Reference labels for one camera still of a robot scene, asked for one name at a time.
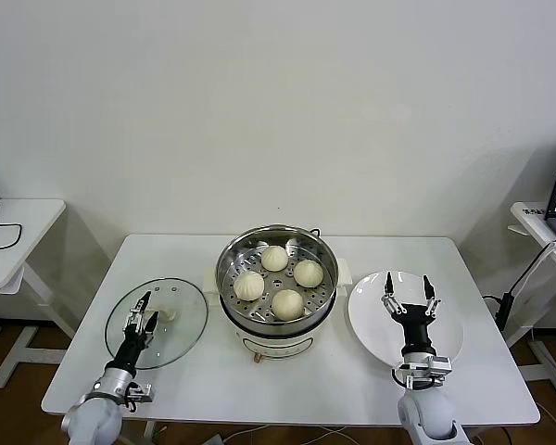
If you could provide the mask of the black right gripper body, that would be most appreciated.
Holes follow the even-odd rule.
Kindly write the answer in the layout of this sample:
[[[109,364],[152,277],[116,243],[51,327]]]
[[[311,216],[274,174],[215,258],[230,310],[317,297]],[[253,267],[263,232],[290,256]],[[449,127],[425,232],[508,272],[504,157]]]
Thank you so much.
[[[393,313],[393,320],[400,324],[403,329],[404,346],[401,353],[436,354],[428,335],[428,325],[435,320],[435,317],[426,313],[427,307],[425,305],[407,304],[404,309],[405,311],[395,311]]]

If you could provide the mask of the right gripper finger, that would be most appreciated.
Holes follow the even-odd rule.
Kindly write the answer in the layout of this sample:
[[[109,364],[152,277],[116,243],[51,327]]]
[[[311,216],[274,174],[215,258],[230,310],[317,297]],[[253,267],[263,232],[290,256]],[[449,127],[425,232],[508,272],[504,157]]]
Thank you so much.
[[[394,284],[391,272],[388,272],[386,274],[384,295],[381,297],[381,301],[383,302],[385,309],[391,316],[406,313],[406,309],[403,304],[395,298]]]
[[[426,274],[423,276],[423,291],[426,299],[424,315],[427,317],[436,317],[436,309],[441,300],[436,296],[435,287],[432,285]]]

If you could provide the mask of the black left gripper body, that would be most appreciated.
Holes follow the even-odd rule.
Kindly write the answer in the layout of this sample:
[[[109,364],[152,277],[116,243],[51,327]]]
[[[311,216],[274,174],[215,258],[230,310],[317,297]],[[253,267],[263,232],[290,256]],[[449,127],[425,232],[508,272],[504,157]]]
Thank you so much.
[[[124,340],[114,357],[114,367],[135,370],[141,352],[146,348],[146,332],[138,333],[135,326],[124,329]]]

